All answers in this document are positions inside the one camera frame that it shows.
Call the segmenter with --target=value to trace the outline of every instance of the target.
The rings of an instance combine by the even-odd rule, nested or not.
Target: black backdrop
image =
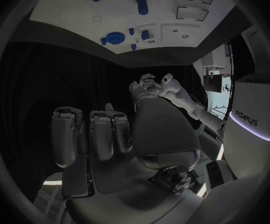
[[[191,66],[127,69],[86,53],[41,43],[10,43],[0,66],[0,148],[14,180],[33,201],[44,180],[61,172],[52,159],[50,121],[53,110],[72,106],[89,113],[108,102],[125,112],[130,123],[134,108],[129,84],[153,73],[160,82],[171,73],[207,106],[199,75]],[[193,128],[200,122],[187,116]]]

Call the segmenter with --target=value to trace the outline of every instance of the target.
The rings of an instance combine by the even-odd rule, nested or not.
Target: black curtain
[[[171,73],[207,106],[207,96],[194,67],[126,69],[80,51],[40,43],[10,43],[0,64],[0,148],[14,180],[33,201],[44,180],[61,172],[52,158],[50,122],[53,111],[72,106],[83,111],[87,133],[89,114],[106,103],[128,115],[134,107],[129,84],[153,73],[160,82]],[[200,122],[189,117],[193,128]]]

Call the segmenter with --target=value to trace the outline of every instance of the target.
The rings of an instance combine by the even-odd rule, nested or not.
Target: robotic arm
[[[143,75],[140,79],[140,86],[144,87],[152,95],[164,97],[175,106],[184,108],[193,119],[200,120],[215,131],[218,135],[217,140],[223,142],[225,121],[208,112],[201,103],[194,102],[187,91],[176,79],[173,79],[170,73],[163,77],[160,84],[156,83],[154,78],[155,76],[152,74]]]

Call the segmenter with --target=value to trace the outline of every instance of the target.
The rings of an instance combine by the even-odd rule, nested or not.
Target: purple light strip
[[[235,119],[232,115],[232,112],[229,113],[229,116],[231,117],[231,119],[233,119],[233,121],[235,121],[237,124],[239,124],[242,128],[245,128],[247,131],[251,132],[252,134],[256,135],[259,138],[262,138],[266,141],[270,141],[270,138],[264,137],[254,131],[252,131],[251,129],[249,129],[248,127],[244,126],[242,123],[240,123],[237,119]]]

